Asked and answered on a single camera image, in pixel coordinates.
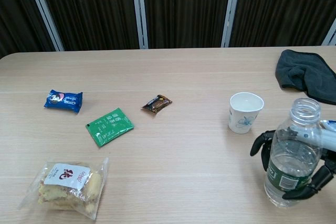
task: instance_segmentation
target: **blue flower print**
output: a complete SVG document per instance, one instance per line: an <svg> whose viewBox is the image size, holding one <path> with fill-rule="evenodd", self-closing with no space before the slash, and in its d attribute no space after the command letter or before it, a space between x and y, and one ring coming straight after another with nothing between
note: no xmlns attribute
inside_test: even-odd
<svg viewBox="0 0 336 224"><path fill-rule="evenodd" d="M236 124L236 127L237 127L237 128L243 128L243 127L252 125L254 119L255 119L255 118L254 118L253 116L249 116L248 118L247 118L247 117L244 117L244 119L240 119L240 120L238 121L238 123Z"/></svg>

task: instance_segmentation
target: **plastic water bottle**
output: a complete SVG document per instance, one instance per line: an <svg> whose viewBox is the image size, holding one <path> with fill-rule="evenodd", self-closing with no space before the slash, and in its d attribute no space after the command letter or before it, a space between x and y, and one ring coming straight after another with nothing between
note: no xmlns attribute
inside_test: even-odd
<svg viewBox="0 0 336 224"><path fill-rule="evenodd" d="M321 157L320 106L310 98L296 99L290 117L275 131L265 181L270 201L290 207L297 200L284 200L283 194L310 182Z"/></svg>

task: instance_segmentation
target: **metal window frame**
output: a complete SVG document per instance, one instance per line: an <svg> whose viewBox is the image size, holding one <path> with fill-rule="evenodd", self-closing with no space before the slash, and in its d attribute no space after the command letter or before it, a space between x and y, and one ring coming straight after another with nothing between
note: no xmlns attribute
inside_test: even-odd
<svg viewBox="0 0 336 224"><path fill-rule="evenodd" d="M221 47L228 47L230 44L233 22L235 19L235 13L236 13L236 7L237 7L237 1L238 0L228 0L227 1Z"/></svg>
<svg viewBox="0 0 336 224"><path fill-rule="evenodd" d="M147 22L144 0L134 0L136 26L138 29L139 48L148 49Z"/></svg>
<svg viewBox="0 0 336 224"><path fill-rule="evenodd" d="M49 8L47 6L46 0L35 0L37 7L41 13L44 24L48 30L50 39L54 45L56 51L64 51L62 41L58 35L57 28L55 26L54 20L50 14Z"/></svg>
<svg viewBox="0 0 336 224"><path fill-rule="evenodd" d="M334 22L332 23L321 45L322 46L336 46L336 18Z"/></svg>

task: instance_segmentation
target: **blue candy wrapper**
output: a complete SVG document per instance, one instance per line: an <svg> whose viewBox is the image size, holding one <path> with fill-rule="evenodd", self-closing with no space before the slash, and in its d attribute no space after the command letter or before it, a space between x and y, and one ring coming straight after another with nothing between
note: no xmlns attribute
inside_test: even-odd
<svg viewBox="0 0 336 224"><path fill-rule="evenodd" d="M46 104L44 104L44 107L73 110L78 113L82 107L82 100L83 92L73 94L51 90L47 96L47 101Z"/></svg>

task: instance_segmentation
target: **green bottle label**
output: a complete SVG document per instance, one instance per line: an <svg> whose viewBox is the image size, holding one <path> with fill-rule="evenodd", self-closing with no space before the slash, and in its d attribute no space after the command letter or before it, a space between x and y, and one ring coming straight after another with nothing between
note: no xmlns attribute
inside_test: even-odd
<svg viewBox="0 0 336 224"><path fill-rule="evenodd" d="M304 177L296 177L280 171L270 159L267 169L269 181L281 191L292 191L305 186L311 177L311 174Z"/></svg>

